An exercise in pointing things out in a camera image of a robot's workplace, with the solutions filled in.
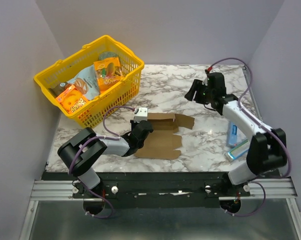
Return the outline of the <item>brown cardboard box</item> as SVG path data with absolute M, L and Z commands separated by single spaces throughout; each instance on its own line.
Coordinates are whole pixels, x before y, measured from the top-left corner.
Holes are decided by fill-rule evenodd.
M 147 120 L 153 127 L 144 146 L 134 156 L 143 159 L 175 160 L 181 155 L 182 136 L 177 135 L 180 128 L 191 130 L 195 119 L 177 113 L 149 113 Z

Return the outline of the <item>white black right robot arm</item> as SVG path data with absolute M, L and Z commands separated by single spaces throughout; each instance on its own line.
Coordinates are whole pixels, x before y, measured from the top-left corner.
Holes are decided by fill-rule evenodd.
M 221 182 L 224 195 L 232 196 L 239 185 L 287 165 L 286 133 L 263 123 L 241 105 L 238 97 L 228 94 L 222 73 L 207 73 L 206 81 L 195 79 L 184 97 L 201 105 L 211 105 L 234 123 L 250 143 L 246 161 L 229 171 L 226 180 Z

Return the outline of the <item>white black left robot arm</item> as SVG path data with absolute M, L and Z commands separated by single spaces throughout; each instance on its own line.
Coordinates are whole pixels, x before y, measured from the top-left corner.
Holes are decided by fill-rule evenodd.
M 78 178 L 84 185 L 84 192 L 91 198 L 102 190 L 101 179 L 93 164 L 102 155 L 127 157 L 143 148 L 148 135 L 154 131 L 147 120 L 132 125 L 131 131 L 118 137 L 98 135 L 86 127 L 64 143 L 57 154 L 68 168 L 68 174 Z

